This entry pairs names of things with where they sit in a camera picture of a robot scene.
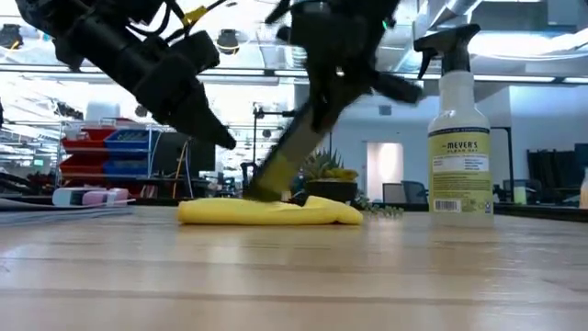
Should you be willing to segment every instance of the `table surface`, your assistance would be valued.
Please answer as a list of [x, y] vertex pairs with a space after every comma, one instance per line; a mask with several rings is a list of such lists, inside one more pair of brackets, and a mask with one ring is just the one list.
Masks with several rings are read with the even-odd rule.
[[588, 225], [425, 213], [361, 227], [0, 228], [0, 329], [586, 330]]

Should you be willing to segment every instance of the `paper stack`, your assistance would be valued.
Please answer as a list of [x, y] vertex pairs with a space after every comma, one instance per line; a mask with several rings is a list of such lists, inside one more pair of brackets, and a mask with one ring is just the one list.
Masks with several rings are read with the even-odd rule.
[[33, 223], [54, 223], [61, 221], [82, 221], [104, 216], [127, 215], [134, 212], [134, 207], [124, 204], [107, 206], [55, 207], [39, 205], [8, 199], [0, 199], [0, 226]]

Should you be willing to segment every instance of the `monitor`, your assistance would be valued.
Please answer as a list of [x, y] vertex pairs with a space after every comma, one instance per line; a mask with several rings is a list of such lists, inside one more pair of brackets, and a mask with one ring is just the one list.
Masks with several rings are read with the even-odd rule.
[[[180, 161], [182, 149], [188, 136], [179, 132], [162, 132], [155, 146], [153, 156], [153, 172], [174, 174]], [[199, 171], [214, 171], [216, 166], [216, 146], [192, 139], [190, 143], [190, 175], [196, 177]]]

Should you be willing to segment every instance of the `yellow cable tie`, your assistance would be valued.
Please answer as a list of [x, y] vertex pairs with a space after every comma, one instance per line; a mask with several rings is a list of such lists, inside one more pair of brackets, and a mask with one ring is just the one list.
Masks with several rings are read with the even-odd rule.
[[186, 26], [192, 22], [198, 22], [203, 16], [206, 15], [206, 13], [208, 13], [206, 7], [200, 6], [191, 12], [186, 13], [184, 18], [182, 18], [182, 23]]

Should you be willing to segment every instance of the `wall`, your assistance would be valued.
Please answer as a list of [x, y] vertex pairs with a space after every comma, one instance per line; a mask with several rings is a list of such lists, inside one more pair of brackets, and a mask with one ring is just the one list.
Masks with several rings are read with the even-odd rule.
[[[477, 89], [479, 111], [494, 127], [510, 127], [513, 132], [514, 178], [528, 178], [526, 151], [537, 149], [573, 150], [576, 143], [588, 143], [588, 86], [484, 86]], [[431, 108], [438, 99], [429, 97], [417, 108], [393, 106], [391, 117], [380, 117], [377, 105], [363, 104], [345, 111], [334, 128], [333, 148], [345, 166], [360, 173], [359, 186], [366, 184], [366, 142], [401, 143], [404, 180], [428, 186], [427, 125]], [[495, 184], [509, 177], [508, 140], [504, 130], [491, 132], [491, 171]]]
[[357, 170], [357, 183], [362, 189], [365, 189], [367, 180], [367, 142], [400, 143], [403, 150], [404, 179], [426, 183], [426, 141], [426, 123], [342, 120], [333, 131], [333, 148], [343, 157], [345, 167]]
[[588, 88], [512, 86], [514, 177], [528, 178], [526, 151], [588, 143]]
[[[492, 126], [510, 126], [509, 89], [489, 87], [492, 90], [478, 93], [484, 97], [477, 105], [478, 109], [489, 118]], [[363, 190], [367, 181], [367, 142], [400, 143], [404, 160], [403, 180], [418, 181], [428, 187], [427, 127], [438, 112], [438, 104], [438, 97], [428, 97], [416, 108], [394, 104], [390, 117], [374, 115], [377, 106], [368, 103], [345, 111], [333, 131], [333, 148], [342, 155], [345, 167], [359, 172], [358, 184]], [[509, 173], [506, 131], [492, 130], [491, 142], [492, 176], [495, 183], [502, 183]], [[328, 140], [322, 146], [327, 147]]]

